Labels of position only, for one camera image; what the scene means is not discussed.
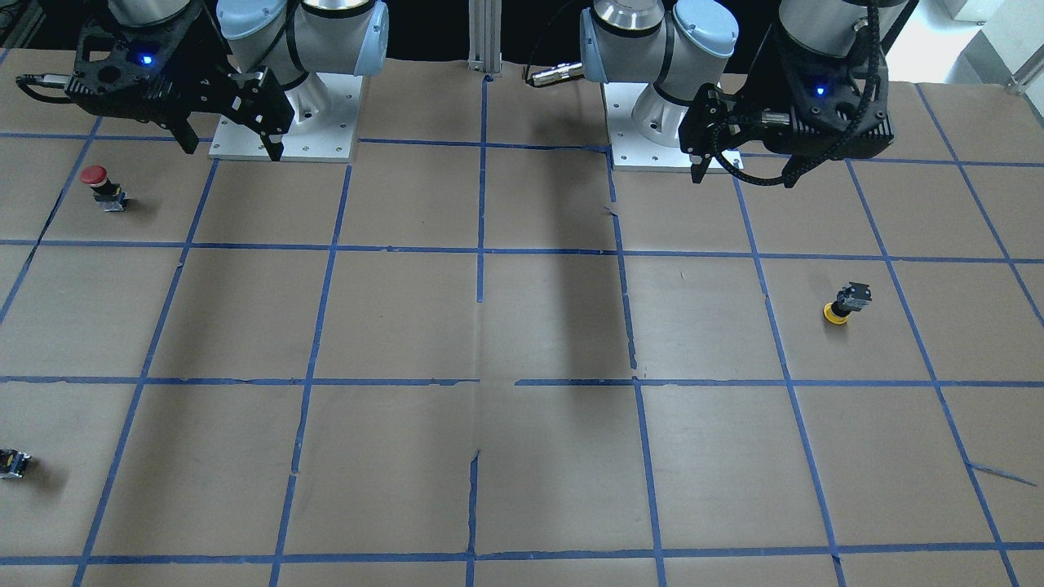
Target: blue grid line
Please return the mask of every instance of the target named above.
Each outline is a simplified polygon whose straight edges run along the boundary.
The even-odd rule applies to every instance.
[[[648,421],[645,417],[645,396],[642,384],[635,385],[635,407],[638,410],[638,435],[642,441],[642,466],[645,469],[645,493],[649,501],[649,524],[652,527],[652,558],[656,559],[657,581],[667,587],[667,567],[663,561],[663,538],[660,534],[660,507],[656,499],[656,479],[652,477],[652,450],[649,446]]]
[[[481,304],[485,297],[485,140],[489,133],[489,86],[493,76],[482,77],[482,111],[481,111],[481,142],[479,144],[478,162],[478,252],[475,255],[475,302]]]
[[[761,265],[758,243],[754,238],[754,225],[751,222],[751,215],[746,208],[746,201],[743,198],[743,188],[739,185],[739,180],[733,178],[732,184],[736,189],[736,198],[739,201],[739,210],[743,216],[743,226],[746,228],[746,238],[751,242],[751,252],[754,254],[754,267],[758,273],[758,282],[761,284],[761,292],[765,297],[765,311],[768,314],[768,324],[772,327],[773,339],[776,343],[776,353],[779,355],[780,368],[783,370],[783,380],[786,383],[787,395],[790,398],[790,407],[793,409],[794,422],[798,425],[798,432],[801,435],[801,444],[805,450],[805,460],[808,462],[808,472],[812,477],[812,487],[815,489],[815,499],[820,503],[820,513],[823,515],[823,529],[826,532],[827,545],[830,548],[830,555],[834,563],[834,574],[837,576],[838,587],[847,587],[845,570],[841,568],[840,557],[837,553],[837,538],[834,536],[834,526],[830,519],[830,510],[827,507],[827,497],[823,491],[823,483],[820,479],[820,471],[815,464],[815,455],[812,452],[812,444],[808,437],[808,430],[805,427],[805,418],[802,416],[801,403],[798,401],[798,393],[790,377],[790,369],[787,367],[786,352],[783,349],[783,338],[780,335],[779,323],[776,321],[776,311],[773,309],[773,301],[768,295],[768,283],[765,281],[764,267]]]
[[[65,133],[9,133],[0,132],[0,139],[69,139],[84,141],[91,138],[90,134],[65,134]]]
[[[207,184],[204,186],[203,193],[199,196],[199,204],[196,206],[195,215],[192,218],[192,225],[189,227],[188,235],[185,237],[185,245],[182,248],[182,254],[179,259],[177,266],[174,268],[173,276],[170,279],[170,286],[167,288],[167,297],[163,302],[163,309],[160,311],[160,318],[157,320],[156,328],[152,331],[152,338],[148,344],[148,351],[145,353],[145,360],[141,367],[141,375],[139,376],[138,384],[135,386],[134,396],[130,398],[130,405],[127,407],[127,414],[123,421],[123,428],[120,431],[120,438],[116,444],[116,452],[113,455],[113,462],[109,467],[109,474],[105,477],[105,485],[101,490],[101,497],[98,499],[98,507],[95,510],[94,519],[91,522],[91,530],[87,535],[87,542],[84,544],[81,560],[76,566],[76,574],[73,578],[72,587],[79,587],[84,582],[84,573],[87,571],[88,562],[91,559],[92,551],[94,550],[94,543],[98,538],[98,531],[101,529],[101,520],[105,515],[105,509],[109,506],[109,498],[112,495],[113,486],[116,483],[116,474],[119,472],[120,463],[123,460],[123,452],[126,449],[127,439],[130,436],[130,427],[134,424],[138,404],[141,402],[142,392],[145,389],[144,379],[148,377],[148,370],[152,366],[152,359],[156,356],[156,349],[160,344],[160,336],[163,333],[163,327],[166,325],[167,316],[170,313],[170,306],[174,301],[174,292],[177,290],[177,284],[181,282],[182,273],[185,269],[185,262],[188,259],[189,251],[191,251],[189,244],[195,237],[196,229],[199,227],[199,218],[203,217],[203,210],[207,206],[207,197],[210,195],[210,188],[214,183],[214,175],[217,173],[217,165],[218,162],[214,161],[210,166],[210,174],[207,177]]]
[[[478,529],[478,455],[471,460],[469,467],[469,479],[471,489],[468,491],[468,549],[465,550],[467,567],[465,571],[465,586],[475,587],[475,539]]]
[[[785,379],[519,379],[516,386],[620,386],[638,381],[643,386],[680,388],[784,386]],[[1044,381],[905,380],[905,379],[790,379],[796,388],[1044,388]]]
[[[70,383],[70,384],[135,384],[146,385],[304,385],[304,379],[236,379],[220,377],[104,377],[63,375],[0,375],[0,383]],[[515,386],[623,386],[634,382],[645,388],[677,385],[680,388],[764,388],[785,386],[784,379],[519,379]],[[366,379],[314,377],[312,385],[347,386],[453,386],[461,383],[479,383],[479,379]],[[983,380],[903,380],[903,379],[791,379],[796,388],[1012,388],[1044,389],[1044,381],[983,381]]]
[[[894,544],[839,544],[841,555],[880,555],[891,553],[981,553],[1005,550],[1044,551],[1044,542],[926,542]],[[804,557],[830,555],[829,546],[765,546],[720,548],[665,548],[665,559]],[[426,563],[467,562],[468,553],[323,553],[285,555],[283,563]],[[511,550],[475,555],[475,561],[562,561],[606,559],[652,559],[648,548],[622,550]],[[66,566],[76,564],[75,556],[0,557],[3,566]],[[271,564],[274,555],[100,555],[90,558],[89,565],[235,565]]]
[[[859,178],[855,172],[855,167],[852,166],[851,161],[846,161],[845,163],[849,168],[849,174],[852,177],[852,183],[855,185],[855,190],[859,195],[859,202],[862,204],[862,209],[867,213],[867,219],[870,221],[870,228],[874,231],[874,238],[877,239],[877,245],[881,249],[881,254],[887,257],[887,248],[884,245],[884,239],[881,237],[881,232],[878,230],[877,222],[874,220],[874,214],[870,210],[870,204],[867,202],[867,195],[863,193],[862,186],[859,184]],[[899,281],[899,274],[896,272],[896,267],[892,261],[885,261],[885,264],[888,267],[888,274],[892,276],[892,283],[896,288],[896,292],[899,295],[899,302],[903,306],[903,312],[906,314],[906,321],[909,323],[910,331],[914,333],[915,341],[917,341],[918,350],[921,352],[921,357],[924,360],[925,368],[928,370],[928,376],[931,378],[933,383],[935,396],[939,399],[940,406],[943,408],[943,415],[946,417],[946,423],[950,428],[950,433],[953,436],[953,441],[957,446],[957,451],[960,453],[960,460],[965,464],[965,472],[968,474],[968,479],[971,482],[972,488],[975,490],[975,496],[982,510],[982,515],[986,517],[987,524],[990,526],[990,533],[993,536],[993,540],[998,545],[1001,561],[1003,561],[1004,569],[1007,571],[1007,578],[1012,582],[1012,587],[1019,587],[1019,580],[1015,577],[1015,569],[1012,567],[1012,561],[1007,557],[1007,551],[1001,545],[1000,532],[997,530],[997,523],[994,521],[993,514],[990,512],[990,506],[987,503],[986,494],[979,486],[978,477],[975,475],[975,470],[968,465],[970,462],[968,451],[965,449],[964,441],[960,440],[960,433],[957,431],[957,425],[953,419],[953,414],[950,412],[949,403],[946,401],[946,396],[943,395],[943,388],[939,384],[939,377],[935,375],[935,368],[932,366],[931,357],[928,355],[928,349],[921,336],[921,330],[918,328],[917,322],[914,320],[914,312],[910,309],[909,302],[903,291],[903,286]]]
[[[453,386],[458,383],[478,383],[478,379],[338,379],[313,377],[314,385],[342,385],[342,386],[400,386],[400,388],[421,388],[428,385]]]
[[[337,205],[337,218],[334,221],[333,236],[327,248],[327,266],[323,277],[323,290],[319,294],[318,310],[315,312],[315,331],[312,335],[312,350],[308,357],[308,369],[305,374],[305,386],[301,393],[301,421],[298,424],[298,432],[294,437],[293,456],[290,461],[290,473],[286,480],[286,494],[283,498],[283,513],[279,522],[279,535],[276,538],[276,560],[271,564],[271,574],[268,580],[269,587],[279,585],[279,574],[282,568],[283,551],[286,547],[286,534],[290,526],[290,510],[293,506],[293,496],[298,487],[298,474],[301,471],[301,453],[305,443],[305,429],[308,426],[308,408],[311,404],[312,386],[315,378],[315,363],[319,356],[319,343],[323,339],[323,325],[326,322],[327,303],[330,300],[330,283],[333,281],[333,269],[337,261],[337,241],[340,239],[341,227],[345,224],[345,209],[348,207],[349,186],[352,183],[352,166],[345,166],[345,182],[340,189],[340,198]]]
[[[483,78],[483,87],[488,84]],[[481,140],[479,142],[475,141],[432,141],[425,139],[359,139],[360,143],[374,143],[374,144],[384,144],[384,145],[413,145],[413,146],[456,146],[456,147],[472,147],[472,148],[503,148],[503,149],[520,149],[520,150],[592,150],[596,152],[608,152],[609,147],[606,145],[530,145],[524,143],[491,143],[487,141],[485,126],[483,125]]]
[[[163,136],[139,136],[139,135],[98,135],[97,139],[100,141],[146,141],[146,142],[157,142],[157,143],[172,143],[174,142],[173,137],[163,137]],[[200,143],[209,143],[214,140],[213,137],[199,137]]]
[[[329,251],[329,244],[270,244],[264,242],[195,242],[193,249],[250,249],[259,251]]]
[[[616,204],[616,184],[613,182],[613,154],[606,151],[606,177],[609,180],[609,202]],[[620,291],[623,295],[623,326],[627,331],[627,356],[631,359],[631,369],[638,369],[638,354],[635,350],[635,328],[631,320],[631,292],[627,288],[627,268],[623,255],[623,231],[620,227],[620,217],[610,214],[613,218],[613,237],[616,239],[616,263],[620,273]]]
[[[48,239],[41,241],[41,246],[98,246],[112,249],[181,249],[184,242],[173,242],[164,240],[70,240],[66,238]]]
[[[962,165],[972,167],[1044,167],[1044,163],[1017,163],[1017,162],[996,162],[996,161],[960,161]]]
[[[422,145],[422,146],[460,146],[478,148],[481,142],[475,141],[428,141],[424,139],[358,139],[360,143],[378,145]]]
[[[931,121],[935,124],[935,128],[939,131],[939,135],[943,138],[943,142],[946,143],[946,148],[950,151],[950,157],[953,158],[953,162],[957,165],[957,170],[960,171],[960,177],[965,179],[965,184],[968,186],[968,191],[971,192],[972,198],[975,201],[975,206],[978,207],[979,213],[982,214],[982,219],[986,220],[986,225],[990,228],[990,234],[993,235],[993,239],[997,241],[997,246],[1000,248],[1001,255],[1004,256],[1004,260],[1007,262],[1007,266],[1015,274],[1015,279],[1019,282],[1019,287],[1022,288],[1022,294],[1026,297],[1026,301],[1029,302],[1029,307],[1033,308],[1034,314],[1037,315],[1037,322],[1044,327],[1044,315],[1041,314],[1040,308],[1037,306],[1037,302],[1034,301],[1033,295],[1029,294],[1029,288],[1026,287],[1026,282],[1022,280],[1022,274],[1019,273],[1019,268],[1015,266],[1012,262],[1012,256],[1007,253],[1007,248],[1004,246],[1004,242],[1000,239],[1000,233],[997,232],[997,227],[994,226],[993,220],[990,219],[990,215],[987,214],[986,206],[982,205],[982,199],[979,197],[978,192],[975,191],[975,186],[972,185],[971,178],[968,177],[968,171],[965,166],[957,159],[957,151],[953,149],[953,145],[950,143],[950,139],[946,136],[946,132],[943,131],[943,125],[940,124],[939,119],[935,117],[935,111],[931,109],[931,104],[928,103],[928,98],[924,95],[924,91],[921,90],[920,85],[915,85],[918,94],[921,95],[921,101],[924,102],[924,107],[928,110],[928,114],[931,116]]]
[[[15,278],[15,283],[10,286],[10,291],[7,292],[7,297],[4,300],[2,306],[0,306],[0,324],[7,318],[7,312],[10,311],[11,304],[15,303],[15,297],[18,295],[18,290],[22,287],[22,282],[25,281],[25,276],[29,273],[29,267],[32,265],[32,260],[37,257],[37,251],[40,250],[40,243],[44,239],[44,235],[47,234],[47,230],[51,228],[51,222],[54,221],[54,216],[58,213],[58,208],[65,201],[65,196],[69,193],[69,189],[72,187],[72,182],[76,178],[76,173],[79,170],[79,166],[84,164],[84,159],[87,158],[87,151],[91,148],[92,137],[98,132],[98,127],[101,125],[101,117],[99,116],[94,121],[94,126],[91,128],[91,135],[84,141],[84,146],[79,149],[79,156],[76,158],[76,162],[73,163],[72,170],[69,171],[69,175],[66,178],[65,185],[62,186],[62,191],[58,192],[57,197],[54,199],[54,206],[51,207],[51,211],[44,221],[43,228],[40,230],[40,235],[37,236],[32,249],[29,251],[28,256],[22,263],[22,268],[18,273],[18,277]]]
[[[25,238],[0,239],[0,245],[31,245],[35,240]],[[163,240],[74,240],[44,239],[41,246],[112,246],[142,249],[181,249],[184,243]],[[259,250],[259,251],[327,251],[329,245],[315,243],[282,243],[282,242],[193,242],[192,249],[227,249],[227,250]],[[358,253],[448,253],[474,255],[580,255],[609,257],[619,254],[615,250],[606,249],[550,249],[550,248],[477,248],[477,246],[398,246],[394,244],[337,244],[339,252]],[[730,258],[753,259],[754,254],[741,251],[647,251],[623,250],[625,257],[688,257],[688,258]],[[882,255],[849,255],[829,253],[763,253],[762,259],[784,260],[820,260],[820,261],[906,261],[911,263],[995,263],[995,264],[1044,264],[1044,259],[1034,258],[1002,258],[1002,257],[919,257],[919,256],[882,256]]]
[[[69,140],[85,140],[92,138],[90,134],[80,135],[77,133],[13,133],[13,132],[0,132],[0,139],[69,139]],[[137,135],[95,135],[94,140],[96,141],[149,141],[149,142],[173,142],[173,137],[159,137],[159,136],[137,136]],[[199,137],[200,143],[209,143],[213,141],[213,137]]]
[[[609,182],[609,202],[616,204],[616,183],[613,181],[613,154],[604,151],[606,178]],[[631,294],[627,288],[627,268],[623,255],[623,231],[620,217],[611,214],[613,219],[613,235],[616,239],[616,262],[620,274],[620,295],[623,301],[623,326],[627,332],[627,356],[631,360],[631,371],[638,369],[638,353],[635,348],[635,329],[631,314]],[[635,410],[638,415],[638,432],[642,444],[642,467],[645,471],[645,493],[649,508],[649,526],[652,535],[652,558],[656,560],[657,583],[659,587],[667,587],[667,569],[663,562],[663,540],[660,536],[660,509],[656,498],[656,479],[652,476],[652,455],[649,450],[648,423],[645,418],[645,398],[641,383],[637,377],[632,377],[635,390]]]

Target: black cable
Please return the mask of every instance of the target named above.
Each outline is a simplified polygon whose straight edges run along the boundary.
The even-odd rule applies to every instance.
[[[257,69],[261,67],[261,64],[264,63],[266,58],[268,58],[268,55],[270,55],[271,52],[276,49],[276,46],[279,45],[279,42],[283,40],[284,36],[286,36],[287,27],[293,24],[293,15],[294,13],[298,11],[298,6],[300,5],[301,5],[301,0],[290,0],[289,2],[286,3],[286,18],[283,19],[283,24],[282,26],[279,27],[279,31],[276,32],[276,37],[274,37],[271,43],[269,43],[268,46],[265,47],[265,50],[261,53],[261,56],[257,58],[254,65],[244,69],[243,72],[257,71]]]
[[[555,10],[554,16],[551,17],[551,20],[547,21],[547,24],[544,25],[544,29],[540,31],[540,34],[537,37],[537,42],[533,43],[532,45],[532,51],[529,51],[529,60],[526,61],[525,68],[522,70],[522,80],[525,81],[526,84],[529,83],[528,81],[529,70],[532,68],[532,61],[537,58],[537,49],[539,49],[540,44],[544,42],[544,38],[547,36],[547,31],[551,29],[551,25],[554,24],[554,21],[559,20],[559,17],[562,16],[562,13],[566,11],[566,8],[572,6],[575,3],[576,0],[569,0],[568,2],[560,6],[559,9]]]
[[[877,10],[877,2],[878,0],[868,0],[867,2],[867,26],[870,27],[871,33],[871,51],[870,63],[867,68],[867,84],[863,86],[862,95],[859,97],[859,105],[856,108],[855,116],[852,118],[852,121],[849,122],[848,126],[845,127],[845,131],[841,133],[841,136],[837,138],[837,141],[797,169],[781,173],[777,178],[757,178],[755,175],[744,173],[739,168],[734,166],[725,158],[723,152],[718,149],[718,136],[721,134],[721,131],[729,125],[727,120],[722,120],[715,124],[711,131],[711,152],[714,154],[714,160],[717,161],[718,164],[729,172],[729,174],[740,181],[756,186],[778,186],[784,183],[797,182],[799,178],[822,165],[855,138],[856,131],[859,125],[862,124],[862,121],[867,116],[867,111],[870,110],[871,96],[877,94],[879,89],[878,87],[881,83],[881,79],[878,76],[878,68],[880,66],[881,30],[878,19],[879,15]]]

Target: white mounting plate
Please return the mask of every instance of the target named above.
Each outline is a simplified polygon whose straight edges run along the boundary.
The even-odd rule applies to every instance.
[[[606,122],[613,145],[613,167],[625,171],[686,171],[692,162],[678,148],[665,147],[646,139],[631,119],[631,111],[638,96],[648,84],[602,84],[606,96]],[[725,156],[733,165],[743,168],[738,150],[727,150]],[[723,173],[717,161],[711,161],[708,173]]]
[[[362,77],[338,73],[319,73],[330,92],[331,108],[325,114],[305,121],[283,135],[282,161],[348,163],[355,144],[359,120]],[[210,144],[211,159],[268,161],[261,139],[246,126],[223,116]]]

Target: aluminum frame post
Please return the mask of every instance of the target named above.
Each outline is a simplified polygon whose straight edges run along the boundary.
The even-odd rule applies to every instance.
[[[1021,95],[1026,93],[1026,88],[1044,72],[1044,45],[1022,64],[1019,71],[1012,74],[1011,80],[1004,88],[1009,94]]]
[[[500,2],[501,0],[469,0],[471,48],[468,68],[491,75],[500,75]]]

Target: metal connector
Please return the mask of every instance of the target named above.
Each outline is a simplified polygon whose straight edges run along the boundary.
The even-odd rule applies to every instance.
[[[533,88],[543,88],[545,86],[553,86],[555,84],[583,78],[584,64],[567,63],[532,74],[529,79],[526,79],[526,84],[532,86]]]

